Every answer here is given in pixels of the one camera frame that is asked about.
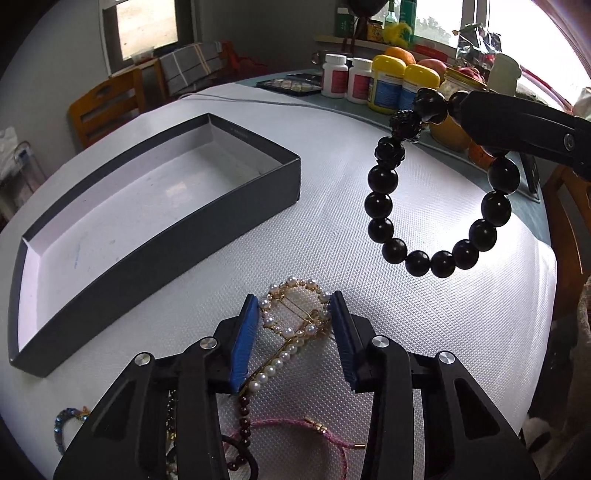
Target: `white cap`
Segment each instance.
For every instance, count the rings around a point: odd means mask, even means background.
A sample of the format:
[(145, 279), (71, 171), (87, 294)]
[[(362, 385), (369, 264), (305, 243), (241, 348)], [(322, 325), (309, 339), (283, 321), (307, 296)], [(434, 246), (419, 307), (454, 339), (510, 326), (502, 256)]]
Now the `white cap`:
[(372, 61), (368, 59), (353, 59), (353, 67), (363, 70), (371, 70)]
[(326, 63), (330, 63), (332, 65), (344, 65), (347, 63), (347, 57), (344, 55), (337, 55), (335, 53), (327, 53), (324, 56), (324, 60)]

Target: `jewelry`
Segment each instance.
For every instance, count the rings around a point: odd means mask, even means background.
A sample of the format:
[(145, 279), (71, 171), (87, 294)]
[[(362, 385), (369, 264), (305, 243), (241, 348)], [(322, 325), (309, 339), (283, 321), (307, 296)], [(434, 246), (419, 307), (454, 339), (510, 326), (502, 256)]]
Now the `jewelry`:
[(488, 181), (493, 190), (482, 199), (480, 211), (482, 217), (472, 223), (468, 239), (460, 240), (451, 252), (441, 250), (429, 259), (429, 256), (415, 250), (408, 253), (406, 243), (394, 238), (394, 226), (388, 219), (392, 212), (391, 194), (398, 187), (396, 168), (404, 161), (405, 151), (402, 142), (418, 141), (423, 122), (440, 124), (447, 114), (459, 117), (459, 105), (467, 92), (454, 93), (449, 101), (433, 89), (421, 88), (413, 101), (413, 110), (399, 110), (390, 119), (391, 137), (378, 141), (375, 157), (378, 165), (368, 174), (368, 184), (372, 189), (365, 199), (365, 212), (372, 218), (368, 225), (371, 240), (382, 245), (382, 256), (391, 264), (404, 262), (407, 271), (421, 277), (429, 269), (436, 277), (449, 277), (454, 270), (468, 270), (476, 265), (479, 252), (489, 251), (496, 243), (496, 227), (505, 225), (511, 217), (511, 203), (507, 195), (519, 188), (521, 178), (519, 169), (505, 155), (508, 150), (483, 147), (495, 157), (488, 169)]
[[(310, 313), (302, 309), (292, 300), (287, 297), (287, 293), (295, 288), (304, 288), (316, 294), (320, 302), (319, 309), (313, 309)], [(272, 307), (278, 304), (296, 314), (301, 319), (301, 323), (295, 329), (289, 326), (280, 326), (276, 318), (271, 314)], [(288, 304), (297, 308), (300, 313), (305, 316), (301, 317), (298, 312), (295, 312)], [(257, 368), (243, 383), (242, 388), (238, 394), (238, 413), (239, 419), (239, 436), (241, 443), (246, 447), (250, 447), (251, 440), (251, 426), (252, 422), (249, 417), (250, 396), (256, 394), (261, 390), (271, 377), (274, 377), (283, 368), (283, 366), (298, 352), (299, 349), (306, 345), (306, 342), (321, 333), (327, 333), (330, 327), (330, 293), (322, 290), (316, 280), (301, 280), (295, 276), (290, 276), (285, 282), (279, 284), (271, 284), (267, 296), (259, 301), (259, 309), (263, 327), (271, 330), (275, 334), (282, 337), (283, 345)], [(246, 463), (246, 459), (238, 455), (234, 461), (228, 462), (228, 469), (231, 471), (238, 470)]]

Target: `orange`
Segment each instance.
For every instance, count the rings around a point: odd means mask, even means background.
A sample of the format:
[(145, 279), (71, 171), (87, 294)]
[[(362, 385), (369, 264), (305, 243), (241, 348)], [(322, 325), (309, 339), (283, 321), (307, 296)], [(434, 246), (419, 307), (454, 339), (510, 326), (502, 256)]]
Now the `orange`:
[(390, 47), (385, 52), (384, 55), (388, 57), (394, 57), (396, 59), (402, 60), (406, 65), (412, 65), (417, 61), (414, 59), (414, 55), (410, 53), (408, 50), (404, 50), (400, 47)]

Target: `chair backrest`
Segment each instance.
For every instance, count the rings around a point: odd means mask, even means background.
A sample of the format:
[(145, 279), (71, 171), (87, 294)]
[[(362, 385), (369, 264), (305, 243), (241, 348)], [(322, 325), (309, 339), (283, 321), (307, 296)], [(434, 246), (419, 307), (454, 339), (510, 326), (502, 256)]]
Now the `chair backrest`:
[(97, 85), (70, 106), (69, 114), (82, 146), (87, 148), (129, 122), (134, 110), (147, 111), (140, 69)]
[(579, 244), (558, 196), (558, 190), (562, 186), (566, 187), (573, 198), (591, 234), (591, 183), (577, 177), (572, 168), (558, 166), (542, 188), (552, 249), (557, 261), (555, 319), (576, 311), (583, 285), (589, 276), (583, 271)]

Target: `glass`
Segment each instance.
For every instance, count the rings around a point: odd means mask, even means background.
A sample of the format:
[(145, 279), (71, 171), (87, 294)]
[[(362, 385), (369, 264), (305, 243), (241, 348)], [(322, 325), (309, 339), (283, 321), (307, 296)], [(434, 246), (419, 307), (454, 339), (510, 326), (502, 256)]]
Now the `glass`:
[(128, 0), (117, 5), (123, 59), (178, 41), (174, 0)]
[(570, 103), (589, 75), (562, 35), (531, 0), (490, 0), (488, 28), (501, 35), (503, 53), (547, 82)]
[(462, 23), (463, 0), (419, 0), (414, 34), (451, 47), (457, 47), (457, 36)]

